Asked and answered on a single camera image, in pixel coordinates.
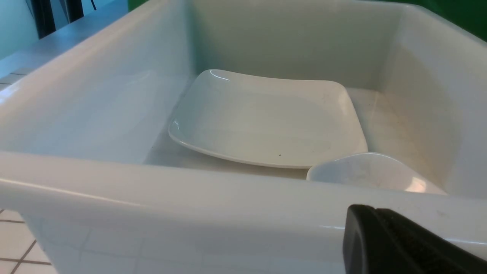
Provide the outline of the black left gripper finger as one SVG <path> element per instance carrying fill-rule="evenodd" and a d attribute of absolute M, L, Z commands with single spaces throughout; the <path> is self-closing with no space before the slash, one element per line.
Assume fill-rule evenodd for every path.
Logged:
<path fill-rule="evenodd" d="M 485 274 L 487 262 L 391 209 L 352 204 L 342 244 L 347 274 Z"/>

